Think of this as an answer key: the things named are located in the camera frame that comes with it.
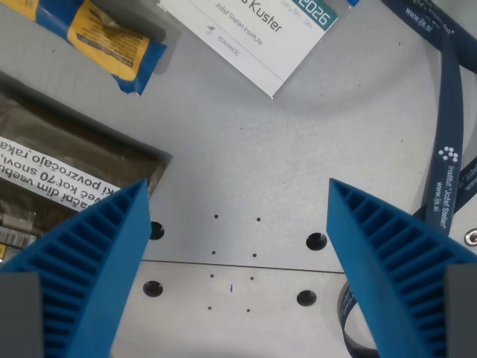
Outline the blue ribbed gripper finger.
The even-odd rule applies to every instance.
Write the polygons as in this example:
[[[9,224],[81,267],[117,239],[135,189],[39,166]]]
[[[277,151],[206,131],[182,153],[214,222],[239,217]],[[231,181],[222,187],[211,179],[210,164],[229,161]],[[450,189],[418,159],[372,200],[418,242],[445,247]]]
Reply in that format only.
[[[381,357],[444,357],[444,272],[476,255],[417,217],[336,179],[326,231]]]
[[[3,273],[40,279],[45,357],[108,357],[151,235],[146,180],[56,226]]]

